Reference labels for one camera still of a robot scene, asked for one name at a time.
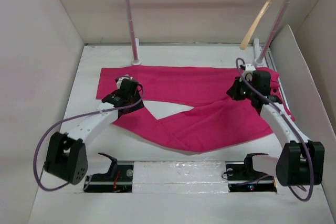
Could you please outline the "pink trousers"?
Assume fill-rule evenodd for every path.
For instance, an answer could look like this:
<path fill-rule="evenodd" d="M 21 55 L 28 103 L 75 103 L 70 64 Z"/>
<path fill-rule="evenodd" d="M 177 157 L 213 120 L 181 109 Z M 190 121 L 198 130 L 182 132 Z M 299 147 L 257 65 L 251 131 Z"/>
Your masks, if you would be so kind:
<path fill-rule="evenodd" d="M 123 115 L 115 125 L 164 147 L 203 153 L 265 137 L 272 129 L 248 100 L 227 95 L 235 68 L 130 66 L 103 68 L 97 99 L 116 88 L 125 74 L 144 87 L 146 101 L 187 105 L 190 110 L 157 119 L 147 109 Z"/>

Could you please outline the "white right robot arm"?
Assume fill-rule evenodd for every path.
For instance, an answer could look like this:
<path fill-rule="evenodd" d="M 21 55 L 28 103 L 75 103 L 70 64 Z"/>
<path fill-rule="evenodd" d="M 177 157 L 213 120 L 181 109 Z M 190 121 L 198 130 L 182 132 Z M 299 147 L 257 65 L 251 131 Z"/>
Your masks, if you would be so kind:
<path fill-rule="evenodd" d="M 271 94 L 271 75 L 247 64 L 238 67 L 239 76 L 227 94 L 236 101 L 248 99 L 258 115 L 277 137 L 282 152 L 279 157 L 250 154 L 243 173 L 254 179 L 262 173 L 276 177 L 282 186 L 314 186 L 322 182 L 324 146 L 310 140 L 294 124 L 277 95 Z"/>

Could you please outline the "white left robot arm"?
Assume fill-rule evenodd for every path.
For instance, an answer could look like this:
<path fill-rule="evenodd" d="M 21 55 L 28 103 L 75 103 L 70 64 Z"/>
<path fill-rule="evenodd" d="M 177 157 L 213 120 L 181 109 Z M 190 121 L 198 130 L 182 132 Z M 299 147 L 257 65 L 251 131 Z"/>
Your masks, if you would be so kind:
<path fill-rule="evenodd" d="M 55 132 L 49 140 L 44 169 L 69 184 L 81 182 L 88 170 L 87 147 L 121 116 L 144 107 L 143 86 L 129 76 L 116 79 L 117 89 L 106 95 L 95 111 L 65 119 L 83 117 L 73 129 Z"/>

